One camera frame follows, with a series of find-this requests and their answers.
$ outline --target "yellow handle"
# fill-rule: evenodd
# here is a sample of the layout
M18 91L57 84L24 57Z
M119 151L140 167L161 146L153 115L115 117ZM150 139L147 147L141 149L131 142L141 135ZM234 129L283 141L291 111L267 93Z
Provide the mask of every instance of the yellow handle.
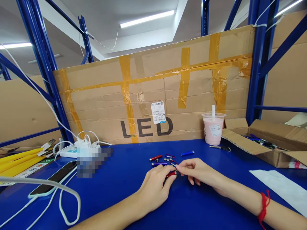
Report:
M0 165L0 173L1 173L1 172L4 172L5 170L10 169L11 167L14 167L14 166L16 166L16 165L19 165L19 164L21 164L21 163L23 163L23 162L25 162L25 161L27 161L27 160L33 159L33 158L35 158L35 157L37 157L37 154L36 154L36 153L31 154L31 155L28 155L28 156L25 156L25 157L20 158L20 159L18 159L18 160L14 160L14 161L9 162L9 163L1 164L1 165Z
M16 165L16 166L0 173L0 176L6 176L6 177L16 176L17 174L25 171L27 168L29 168L29 167L35 165L36 163L40 162L44 158L46 158L46 156L41 156L41 157L37 156L34 159L27 160L26 162L23 162L19 165Z
M11 155L11 156L1 158L0 159L0 165L7 163L7 162L17 160L17 159L20 159L22 157L25 157L25 156L28 156L28 155L31 155L31 154L34 154L34 153L38 153L42 150L43 150L43 148L33 149L33 150L30 150L30 151L27 151L27 152L17 153L17 154Z

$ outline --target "pink drink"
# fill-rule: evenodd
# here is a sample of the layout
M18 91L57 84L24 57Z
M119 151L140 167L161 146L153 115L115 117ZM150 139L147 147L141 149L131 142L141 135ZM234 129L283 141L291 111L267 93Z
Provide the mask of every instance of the pink drink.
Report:
M205 141L209 145L219 145L222 138L222 129L224 117L226 114L216 113L212 117L212 113L202 114L204 120Z

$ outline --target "forearm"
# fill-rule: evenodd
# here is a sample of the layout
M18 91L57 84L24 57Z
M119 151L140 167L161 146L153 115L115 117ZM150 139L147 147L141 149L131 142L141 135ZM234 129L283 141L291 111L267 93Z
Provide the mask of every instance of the forearm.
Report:
M79 223L72 229L122 230L145 215L146 212L142 209L142 204L139 203L137 195L134 193L112 207Z
M258 216L262 210L260 193L229 178L220 186L226 196ZM307 229L307 218L271 200L264 221L275 230Z

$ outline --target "blue workbench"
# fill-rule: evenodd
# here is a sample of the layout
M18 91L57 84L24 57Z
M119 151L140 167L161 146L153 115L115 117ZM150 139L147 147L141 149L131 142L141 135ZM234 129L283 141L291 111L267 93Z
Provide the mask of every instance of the blue workbench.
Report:
M156 142L142 144L114 145L114 155L102 166L93 178L73 178L68 186L76 190L81 197L81 215L79 222L116 204L131 195L141 186L145 174L149 171L150 157L159 154L175 155L179 164L184 159L198 157L205 163L258 192L268 189L255 178L249 170L276 170L295 183L307 189L307 170L276 169L268 163L249 155L232 144L232 152L209 148L204 140ZM194 150L194 155L181 157L183 152ZM71 158L60 158L64 165ZM51 163L31 175L33 178L47 179L60 166ZM0 194L0 223L3 223L29 200L27 195L36 185L16 184ZM31 229L67 229L59 210L59 191L47 212ZM278 203L293 208L270 191L271 198ZM26 229L47 206L51 195L37 199L34 203L7 223L3 229ZM76 219L77 201L74 196L63 193L63 209L69 221ZM174 181L167 201L157 210L143 219L131 224L127 229L262 229L257 217L247 210L220 196L211 187L202 184L192 186L187 177L178 176Z

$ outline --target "fluorescent light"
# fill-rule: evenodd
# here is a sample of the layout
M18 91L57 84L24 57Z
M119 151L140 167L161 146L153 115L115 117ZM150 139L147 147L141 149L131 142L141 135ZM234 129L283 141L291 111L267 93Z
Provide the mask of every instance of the fluorescent light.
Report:
M55 54L54 55L54 57L55 58L58 58L58 57L61 57L62 55L60 55L60 54ZM37 62L37 60L35 59L35 60L32 60L32 61L28 61L28 63L30 63L30 64L33 64L33 63L36 63Z
M290 8L292 8L293 6L295 6L296 4L300 3L303 0L298 0L295 3L293 3L292 5L288 6L287 8L284 8L282 11L278 12L275 16L275 18L279 15L281 15L282 13L284 13L285 11L289 10Z
M143 23L143 22L155 20L155 19L158 19L158 18L163 18L163 17L166 17L166 16L173 15L174 13L175 13L175 11L172 10L172 11L167 11L167 12L160 13L160 14L155 14L155 15L152 15L152 16L149 16L149 17L146 17L146 18L141 18L141 19L137 19L137 20L134 20L134 21L126 22L126 23L121 24L121 28L133 26L133 25L140 24L140 23Z
M19 47L27 47L27 46L32 46L32 44L27 42L27 43L7 44L7 45L4 45L4 47L0 45L0 50L3 50L4 48L11 49L11 48L19 48Z

